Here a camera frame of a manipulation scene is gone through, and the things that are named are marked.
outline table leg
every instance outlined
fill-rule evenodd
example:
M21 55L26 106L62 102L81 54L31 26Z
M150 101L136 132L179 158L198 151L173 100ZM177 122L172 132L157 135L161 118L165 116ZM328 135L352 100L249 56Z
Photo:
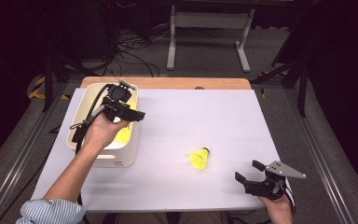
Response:
M249 29L251 27L254 14L255 14L255 10L251 9L248 13L248 18L246 19L246 23L243 27L241 41L235 42L238 56L240 57L242 70L245 73L249 73L251 71L251 68L250 68L248 60L246 58L245 51L243 50L243 46L245 45L246 37L248 36Z
M175 51L176 51L176 40L175 40L175 6L172 6L171 9L171 41L170 41L170 49L168 51L168 61L167 61L167 69L173 70L175 65Z

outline shuttlecock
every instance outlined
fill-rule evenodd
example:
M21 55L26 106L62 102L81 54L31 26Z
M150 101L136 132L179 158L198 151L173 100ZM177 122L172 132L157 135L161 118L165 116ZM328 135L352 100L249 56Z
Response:
M205 168L206 161L208 160L209 149L207 147L203 147L200 150L190 153L188 155L188 160L194 168L202 170Z

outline metal frame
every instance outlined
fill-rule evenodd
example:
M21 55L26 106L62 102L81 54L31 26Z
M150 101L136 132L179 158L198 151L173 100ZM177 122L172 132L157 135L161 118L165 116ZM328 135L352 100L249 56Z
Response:
M176 6L171 9L171 42L168 51L167 69L173 70L176 52L176 27L203 27L203 28L227 28L242 29L241 40L235 42L240 57L242 70L245 73L251 71L243 47L248 36L255 10L250 9L248 14L226 13L199 13L199 12L176 12Z

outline striped shirt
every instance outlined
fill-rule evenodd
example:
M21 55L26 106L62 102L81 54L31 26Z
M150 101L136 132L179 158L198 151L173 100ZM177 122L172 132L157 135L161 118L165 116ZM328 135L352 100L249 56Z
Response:
M84 206L64 199L32 200L22 206L22 218L16 224L78 223L85 214Z

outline wrist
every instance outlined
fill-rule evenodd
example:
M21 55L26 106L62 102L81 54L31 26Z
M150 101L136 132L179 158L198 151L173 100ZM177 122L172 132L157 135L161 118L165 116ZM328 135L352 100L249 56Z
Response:
M80 152L88 153L96 158L102 150L103 146L99 146L99 144L84 144Z

